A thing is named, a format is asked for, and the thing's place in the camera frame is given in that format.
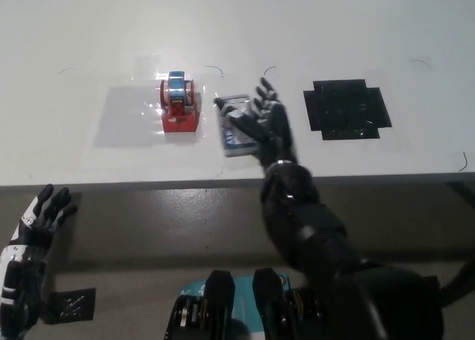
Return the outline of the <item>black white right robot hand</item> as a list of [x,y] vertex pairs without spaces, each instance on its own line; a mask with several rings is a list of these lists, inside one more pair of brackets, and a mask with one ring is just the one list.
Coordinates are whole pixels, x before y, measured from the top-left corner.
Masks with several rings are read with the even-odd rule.
[[256,87],[257,96],[243,111],[225,99],[214,99],[220,114],[259,146],[255,156],[264,169],[279,160],[297,161],[289,118],[277,91],[265,77]]

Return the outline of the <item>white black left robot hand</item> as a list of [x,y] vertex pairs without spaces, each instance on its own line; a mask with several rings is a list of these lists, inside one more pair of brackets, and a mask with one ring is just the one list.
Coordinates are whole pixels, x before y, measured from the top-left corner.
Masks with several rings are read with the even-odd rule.
[[23,339],[42,311],[46,258],[55,234],[78,210],[69,188],[47,184],[19,219],[1,252],[1,338]]

